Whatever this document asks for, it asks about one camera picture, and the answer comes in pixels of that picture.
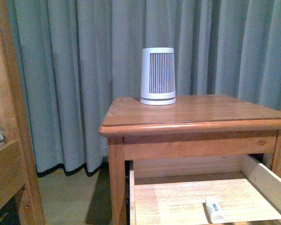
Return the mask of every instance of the gray curtain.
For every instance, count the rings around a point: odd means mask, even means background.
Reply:
[[[141,50],[174,47],[177,95],[281,110],[281,0],[8,0],[37,171],[107,157],[112,100],[139,97]]]

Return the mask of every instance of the open drawer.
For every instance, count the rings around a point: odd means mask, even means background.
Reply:
[[[208,196],[226,222],[281,219],[281,179],[248,155],[135,160],[129,177],[132,225],[209,224]]]

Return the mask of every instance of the wooden frame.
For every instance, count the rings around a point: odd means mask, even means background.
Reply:
[[[0,207],[15,196],[21,224],[44,225],[43,206],[5,0],[0,0],[0,125],[5,139],[5,144],[0,147]]]
[[[248,155],[135,160],[129,174],[130,224],[206,224],[210,195],[227,222],[281,219],[281,179]]]
[[[264,153],[281,177],[281,112],[224,95],[176,99],[151,106],[117,98],[99,128],[109,143],[114,225],[126,224],[125,161]]]

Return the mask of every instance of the wooden floor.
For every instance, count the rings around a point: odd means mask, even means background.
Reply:
[[[111,225],[108,167],[88,177],[57,170],[39,178],[47,225]]]

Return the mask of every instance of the table top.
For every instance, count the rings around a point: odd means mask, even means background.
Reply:
[[[131,97],[117,98],[107,112],[100,133],[108,128],[166,127],[185,124],[280,120],[281,112],[225,95],[177,96],[171,105],[144,105]]]

